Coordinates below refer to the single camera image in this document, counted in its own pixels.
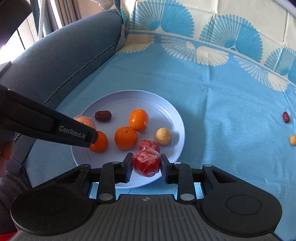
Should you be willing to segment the dried red date on plate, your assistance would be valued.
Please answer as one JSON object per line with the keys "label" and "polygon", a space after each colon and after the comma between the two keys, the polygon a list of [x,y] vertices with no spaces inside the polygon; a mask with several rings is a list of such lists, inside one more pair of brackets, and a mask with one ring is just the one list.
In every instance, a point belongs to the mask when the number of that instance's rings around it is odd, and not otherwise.
{"label": "dried red date on plate", "polygon": [[108,110],[100,110],[95,113],[95,119],[100,122],[107,122],[111,120],[112,115]]}

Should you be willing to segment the red fruit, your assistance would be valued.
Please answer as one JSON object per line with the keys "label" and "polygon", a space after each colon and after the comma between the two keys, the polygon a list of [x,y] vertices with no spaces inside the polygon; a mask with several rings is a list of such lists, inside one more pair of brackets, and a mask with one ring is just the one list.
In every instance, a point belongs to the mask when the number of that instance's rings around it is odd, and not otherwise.
{"label": "red fruit", "polygon": [[135,173],[144,177],[152,177],[160,170],[161,156],[155,150],[141,150],[133,155],[132,167]]}

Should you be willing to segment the pink fruit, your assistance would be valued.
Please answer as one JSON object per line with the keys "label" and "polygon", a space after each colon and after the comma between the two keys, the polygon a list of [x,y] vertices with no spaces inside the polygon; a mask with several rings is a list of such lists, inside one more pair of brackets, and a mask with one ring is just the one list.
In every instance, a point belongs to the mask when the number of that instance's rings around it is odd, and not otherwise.
{"label": "pink fruit", "polygon": [[154,151],[160,153],[160,148],[159,148],[158,144],[151,139],[145,139],[139,143],[138,150],[141,151],[141,150],[145,150],[145,149],[151,149],[151,150],[154,150]]}

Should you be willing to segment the lavender round plate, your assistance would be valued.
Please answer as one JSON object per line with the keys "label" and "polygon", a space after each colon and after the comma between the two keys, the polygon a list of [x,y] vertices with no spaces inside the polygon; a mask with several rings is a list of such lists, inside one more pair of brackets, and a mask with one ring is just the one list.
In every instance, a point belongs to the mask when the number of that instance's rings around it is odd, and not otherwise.
{"label": "lavender round plate", "polygon": [[[149,119],[145,130],[137,131],[130,125],[130,115],[134,110],[144,110]],[[127,153],[137,153],[143,140],[156,141],[156,133],[166,128],[171,140],[160,146],[160,153],[166,154],[170,162],[180,157],[185,143],[185,127],[176,108],[164,98],[143,90],[124,90],[108,94],[92,102],[82,113],[103,132],[108,145],[103,152],[89,148],[71,147],[76,165],[90,164],[101,168],[110,161],[122,161]]]}

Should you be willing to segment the wrapped orange on plate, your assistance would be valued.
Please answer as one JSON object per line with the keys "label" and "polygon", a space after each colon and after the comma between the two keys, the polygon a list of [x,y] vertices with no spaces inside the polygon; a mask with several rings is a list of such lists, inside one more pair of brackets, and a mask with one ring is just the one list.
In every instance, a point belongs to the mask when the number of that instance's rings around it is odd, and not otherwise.
{"label": "wrapped orange on plate", "polygon": [[149,124],[149,116],[147,112],[141,108],[137,108],[129,115],[129,126],[137,132],[143,132]]}

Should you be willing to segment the bare orange on plate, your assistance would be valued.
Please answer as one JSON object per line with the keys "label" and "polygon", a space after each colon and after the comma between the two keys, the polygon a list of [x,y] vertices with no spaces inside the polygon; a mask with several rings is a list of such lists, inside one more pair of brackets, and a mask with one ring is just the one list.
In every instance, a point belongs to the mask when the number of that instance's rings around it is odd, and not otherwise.
{"label": "bare orange on plate", "polygon": [[130,150],[137,144],[138,135],[133,128],[123,126],[115,132],[114,141],[121,150]]}

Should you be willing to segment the plastic orange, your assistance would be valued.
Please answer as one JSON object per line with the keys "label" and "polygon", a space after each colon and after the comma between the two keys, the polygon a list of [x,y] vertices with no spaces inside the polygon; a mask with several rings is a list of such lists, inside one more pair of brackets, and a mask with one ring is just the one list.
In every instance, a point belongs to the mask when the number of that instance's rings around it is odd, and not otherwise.
{"label": "plastic orange", "polygon": [[74,117],[74,120],[83,123],[91,128],[96,129],[95,123],[93,122],[93,120],[88,117],[88,116],[83,116],[83,115],[77,115]]}

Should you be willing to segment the black smartphone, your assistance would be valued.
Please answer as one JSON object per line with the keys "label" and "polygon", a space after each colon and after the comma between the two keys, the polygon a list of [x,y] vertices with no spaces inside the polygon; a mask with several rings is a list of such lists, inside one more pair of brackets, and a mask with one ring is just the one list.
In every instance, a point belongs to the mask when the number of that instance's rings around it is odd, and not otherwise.
{"label": "black smartphone", "polygon": [[4,75],[4,73],[10,68],[10,66],[11,66],[11,61],[8,61],[0,65],[0,77]]}

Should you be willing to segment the blue patterned tablecloth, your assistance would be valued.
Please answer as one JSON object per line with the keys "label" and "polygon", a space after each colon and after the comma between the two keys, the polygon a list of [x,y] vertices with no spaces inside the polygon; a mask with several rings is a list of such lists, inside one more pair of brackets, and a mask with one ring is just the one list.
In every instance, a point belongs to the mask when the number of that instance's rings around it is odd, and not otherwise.
{"label": "blue patterned tablecloth", "polygon": [[[177,161],[212,164],[274,195],[276,234],[295,240],[295,9],[281,1],[122,1],[114,54],[55,109],[143,90],[181,115]],[[290,122],[285,123],[283,112]],[[24,162],[32,186],[76,166],[71,147],[37,140]]]}

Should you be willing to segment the bare small orange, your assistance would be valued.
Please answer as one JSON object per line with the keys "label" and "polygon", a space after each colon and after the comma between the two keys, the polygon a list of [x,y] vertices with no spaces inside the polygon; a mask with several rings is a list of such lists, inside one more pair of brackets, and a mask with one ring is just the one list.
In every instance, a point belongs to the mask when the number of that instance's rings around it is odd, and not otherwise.
{"label": "bare small orange", "polygon": [[108,138],[105,133],[97,131],[98,137],[94,144],[91,144],[89,149],[96,153],[104,152],[108,147]]}

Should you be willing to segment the beige round ball on plate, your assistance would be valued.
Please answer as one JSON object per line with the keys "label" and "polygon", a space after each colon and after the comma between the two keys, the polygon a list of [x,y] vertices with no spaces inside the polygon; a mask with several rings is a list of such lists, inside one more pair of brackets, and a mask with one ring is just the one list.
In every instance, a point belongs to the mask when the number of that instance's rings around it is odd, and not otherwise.
{"label": "beige round ball on plate", "polygon": [[171,142],[171,132],[167,128],[160,128],[156,132],[156,141],[162,145],[166,146]]}

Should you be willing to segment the grey window curtain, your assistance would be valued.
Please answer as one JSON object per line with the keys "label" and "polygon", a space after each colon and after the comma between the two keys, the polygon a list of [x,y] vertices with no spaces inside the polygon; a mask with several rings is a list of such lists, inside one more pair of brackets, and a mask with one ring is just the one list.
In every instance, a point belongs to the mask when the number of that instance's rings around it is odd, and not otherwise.
{"label": "grey window curtain", "polygon": [[81,19],[78,0],[29,0],[37,39]]}

